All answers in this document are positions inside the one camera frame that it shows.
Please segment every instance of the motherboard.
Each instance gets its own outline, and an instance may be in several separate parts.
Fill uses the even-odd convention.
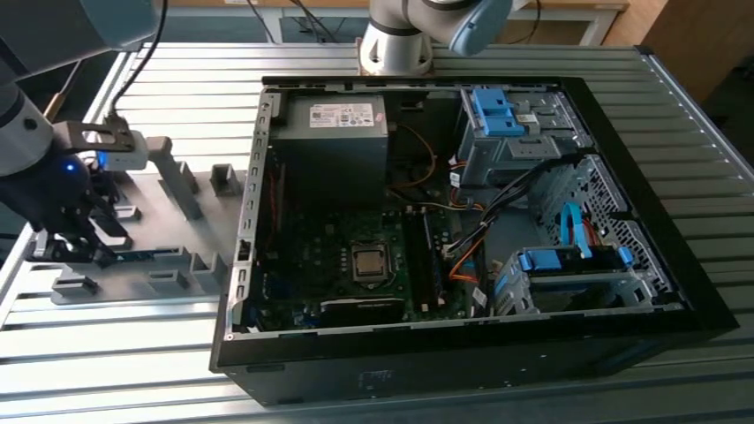
[[[290,214],[265,241],[249,324],[270,331],[464,318],[466,287],[448,283],[440,260],[453,221],[445,210],[412,208]],[[412,268],[418,257],[432,278]]]

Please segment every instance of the ventilation grille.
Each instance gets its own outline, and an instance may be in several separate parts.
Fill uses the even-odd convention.
[[[605,179],[601,165],[594,157],[581,162],[577,168],[562,167],[541,179],[530,200],[538,212],[540,230],[553,245],[560,245],[560,212],[566,201],[581,206],[589,214],[601,239],[606,244],[626,246],[635,254],[636,270],[652,271],[653,285],[659,292],[672,291],[668,278],[661,272],[659,261],[648,248],[648,242],[639,226],[613,218],[613,214],[625,211],[610,195],[612,185]]]

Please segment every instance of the sticker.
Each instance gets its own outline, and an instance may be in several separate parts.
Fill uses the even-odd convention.
[[[309,108],[312,128],[337,128],[350,126],[376,126],[376,116],[370,103],[316,104]]]
[[[472,293],[472,297],[474,298],[474,300],[477,301],[477,303],[480,305],[482,305],[482,307],[485,307],[488,305],[488,294],[485,294],[480,288],[477,287],[474,289],[474,293]]]
[[[456,187],[456,188],[461,188],[461,174],[458,172],[452,172],[450,173],[450,184]]]
[[[526,115],[517,115],[517,121],[524,123],[537,123],[538,116],[534,113],[529,113]]]

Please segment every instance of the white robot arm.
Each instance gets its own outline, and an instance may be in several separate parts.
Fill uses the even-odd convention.
[[[432,39],[461,56],[496,40],[513,0],[373,0],[360,65],[373,75],[422,75],[432,69]]]

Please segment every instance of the aluminum profile table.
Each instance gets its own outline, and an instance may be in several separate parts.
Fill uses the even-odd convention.
[[[122,54],[87,119],[145,52]],[[0,418],[19,422],[688,422],[754,420],[754,174],[657,58],[635,49],[437,52],[441,75],[564,75],[592,90],[741,329],[618,375],[505,390],[264,408],[207,370],[217,298],[58,307],[57,270],[17,245],[0,277]],[[350,75],[353,46],[165,44],[119,103],[195,171],[247,166],[264,75]],[[22,242],[31,237],[27,229]],[[438,372],[453,372],[453,364]]]

